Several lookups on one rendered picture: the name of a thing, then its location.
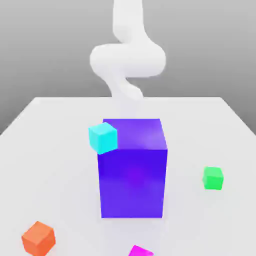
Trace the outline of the small magenta cube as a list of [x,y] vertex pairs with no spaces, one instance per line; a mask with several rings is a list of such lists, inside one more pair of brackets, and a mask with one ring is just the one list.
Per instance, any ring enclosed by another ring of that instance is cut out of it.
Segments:
[[154,256],[154,253],[145,248],[134,245],[128,256]]

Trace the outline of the small orange cube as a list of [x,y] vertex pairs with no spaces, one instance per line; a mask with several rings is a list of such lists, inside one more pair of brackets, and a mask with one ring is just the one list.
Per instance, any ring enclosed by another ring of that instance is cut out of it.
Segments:
[[22,236],[24,250],[32,256],[46,256],[56,244],[54,229],[36,221]]

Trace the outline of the small green cube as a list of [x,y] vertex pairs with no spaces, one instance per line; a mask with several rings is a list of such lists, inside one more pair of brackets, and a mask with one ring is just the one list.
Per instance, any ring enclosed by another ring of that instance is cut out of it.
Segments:
[[204,188],[207,190],[221,190],[224,175],[220,167],[206,166],[202,177]]

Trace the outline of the small cyan cube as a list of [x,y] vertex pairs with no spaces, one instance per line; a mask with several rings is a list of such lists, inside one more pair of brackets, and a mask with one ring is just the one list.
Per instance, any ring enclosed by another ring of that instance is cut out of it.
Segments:
[[107,122],[88,128],[89,144],[98,155],[116,150],[118,148],[117,129]]

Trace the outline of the large purple box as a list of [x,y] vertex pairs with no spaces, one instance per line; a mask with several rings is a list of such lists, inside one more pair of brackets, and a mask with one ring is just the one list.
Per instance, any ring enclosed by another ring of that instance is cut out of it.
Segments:
[[168,147],[160,119],[105,118],[118,148],[97,157],[102,218],[161,218]]

